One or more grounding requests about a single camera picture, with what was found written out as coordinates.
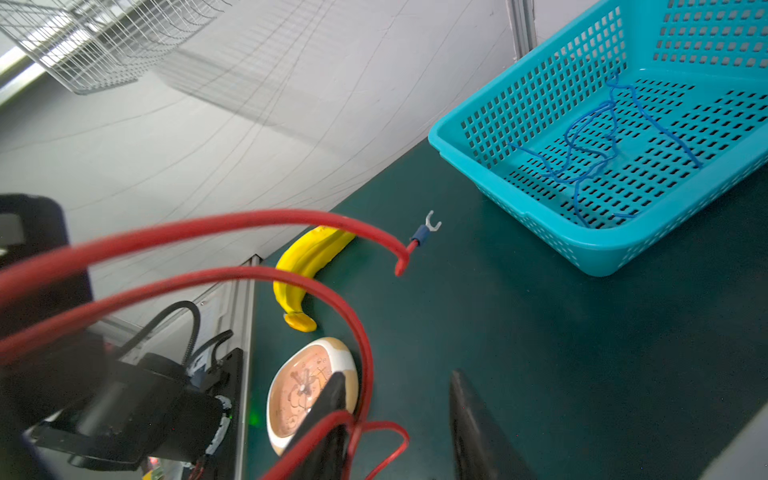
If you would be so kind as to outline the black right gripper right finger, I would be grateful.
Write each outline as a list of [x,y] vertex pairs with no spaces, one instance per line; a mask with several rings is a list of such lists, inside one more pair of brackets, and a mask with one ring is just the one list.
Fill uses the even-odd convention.
[[456,479],[536,479],[462,370],[451,373],[449,404]]

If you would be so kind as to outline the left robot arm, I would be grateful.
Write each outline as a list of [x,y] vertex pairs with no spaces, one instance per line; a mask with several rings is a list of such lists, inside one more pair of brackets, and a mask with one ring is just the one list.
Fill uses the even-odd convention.
[[[1,269],[69,245],[63,210],[49,198],[1,194]],[[87,271],[1,306],[1,340],[92,301]],[[147,353],[121,358],[177,310],[192,314],[181,360]],[[202,377],[187,368],[201,314],[192,302],[171,304],[129,339],[107,348],[81,329],[18,360],[1,353],[1,479],[55,479],[41,450],[68,455],[70,466],[96,472],[149,473],[150,457],[180,462],[185,479],[235,479],[242,351]]]

